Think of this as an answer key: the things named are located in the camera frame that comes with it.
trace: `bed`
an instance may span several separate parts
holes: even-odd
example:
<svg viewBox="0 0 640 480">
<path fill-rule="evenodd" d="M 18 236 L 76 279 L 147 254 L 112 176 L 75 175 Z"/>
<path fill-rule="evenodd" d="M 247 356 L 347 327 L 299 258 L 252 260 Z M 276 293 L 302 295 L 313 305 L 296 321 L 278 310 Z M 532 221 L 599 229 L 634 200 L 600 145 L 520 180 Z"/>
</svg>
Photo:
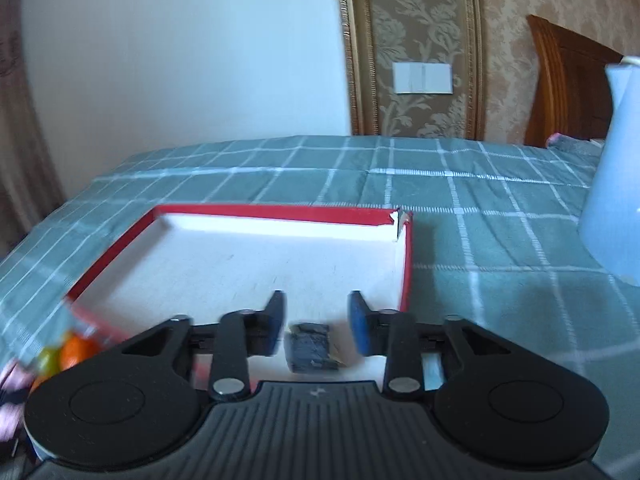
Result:
<svg viewBox="0 0 640 480">
<path fill-rule="evenodd" d="M 544 18 L 527 16 L 540 75 L 525 144 L 544 147 L 556 132 L 575 139 L 603 139 L 613 103 L 604 67 L 622 54 Z"/>
<path fill-rule="evenodd" d="M 555 131 L 581 138 L 606 132 L 610 97 L 602 109 L 575 108 L 571 97 L 582 92 L 575 77 L 585 73 L 597 79 L 594 91 L 608 95 L 595 64 L 606 60 L 562 55 L 570 61 L 553 62 L 564 67 L 564 91 L 541 59 L 530 144 L 543 146 Z M 571 63 L 590 69 L 572 71 Z M 556 104 L 558 95 L 565 104 Z M 567 118 L 575 114 L 582 114 L 577 122 Z M 572 129 L 581 124 L 591 129 Z M 236 140 L 135 155 L 97 177 L 0 263 L 0 357 L 29 362 L 60 340 L 72 322 L 66 291 L 158 203 L 401 208 L 415 219 L 411 311 L 423 322 L 467 317 L 594 381 L 611 410 L 596 463 L 614 478 L 637 480 L 640 288 L 601 268 L 576 229 L 597 163 L 596 156 L 532 146 L 375 136 Z"/>
</svg>

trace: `orange fruit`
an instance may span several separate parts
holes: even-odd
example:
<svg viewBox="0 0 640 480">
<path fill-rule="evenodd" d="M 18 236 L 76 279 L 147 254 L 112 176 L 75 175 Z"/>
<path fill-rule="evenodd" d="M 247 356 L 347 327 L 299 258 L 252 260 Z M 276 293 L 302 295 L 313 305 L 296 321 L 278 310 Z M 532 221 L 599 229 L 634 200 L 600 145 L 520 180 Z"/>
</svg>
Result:
<svg viewBox="0 0 640 480">
<path fill-rule="evenodd" d="M 75 335 L 76 333 L 73 330 L 66 330 L 65 333 L 63 333 L 62 335 L 62 344 L 69 341 Z"/>
<path fill-rule="evenodd" d="M 60 369 L 67 370 L 76 366 L 100 351 L 100 346 L 93 339 L 85 339 L 79 335 L 69 337 L 60 349 Z"/>
</svg>

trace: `circular cover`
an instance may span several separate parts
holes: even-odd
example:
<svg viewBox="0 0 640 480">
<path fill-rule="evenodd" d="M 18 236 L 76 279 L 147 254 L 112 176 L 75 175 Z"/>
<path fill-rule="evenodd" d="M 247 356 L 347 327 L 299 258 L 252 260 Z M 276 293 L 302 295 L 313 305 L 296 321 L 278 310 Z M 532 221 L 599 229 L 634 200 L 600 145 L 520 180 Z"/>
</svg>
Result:
<svg viewBox="0 0 640 480">
<path fill-rule="evenodd" d="M 471 453 L 525 468 L 590 457 L 609 421 L 606 400 L 594 384 L 523 355 L 473 359 L 437 391 L 434 414 Z"/>
<path fill-rule="evenodd" d="M 195 390 L 165 361 L 105 352 L 42 383 L 25 425 L 51 457 L 114 470 L 173 449 L 199 415 Z"/>
</svg>

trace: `silver screw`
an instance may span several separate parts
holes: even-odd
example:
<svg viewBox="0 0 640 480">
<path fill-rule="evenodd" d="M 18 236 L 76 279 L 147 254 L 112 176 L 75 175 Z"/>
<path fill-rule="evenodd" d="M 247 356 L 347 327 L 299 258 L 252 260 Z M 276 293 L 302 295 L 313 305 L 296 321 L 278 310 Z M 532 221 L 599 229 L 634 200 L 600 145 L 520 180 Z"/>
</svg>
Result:
<svg viewBox="0 0 640 480">
<path fill-rule="evenodd" d="M 411 377 L 396 377 L 389 381 L 389 387 L 396 394 L 410 394 L 420 389 L 420 383 Z"/>
<path fill-rule="evenodd" d="M 233 395 L 244 389 L 244 383 L 240 379 L 225 377 L 213 383 L 213 389 L 219 395 Z"/>
</svg>

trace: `curtain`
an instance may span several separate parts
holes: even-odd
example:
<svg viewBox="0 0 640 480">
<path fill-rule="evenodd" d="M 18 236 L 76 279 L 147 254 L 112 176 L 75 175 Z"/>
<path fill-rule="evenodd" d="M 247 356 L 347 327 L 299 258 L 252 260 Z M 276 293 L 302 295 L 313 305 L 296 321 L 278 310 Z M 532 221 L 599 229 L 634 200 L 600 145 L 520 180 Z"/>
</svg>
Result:
<svg viewBox="0 0 640 480">
<path fill-rule="evenodd" d="M 63 202 L 27 84 L 20 0 L 0 0 L 0 259 Z"/>
</svg>

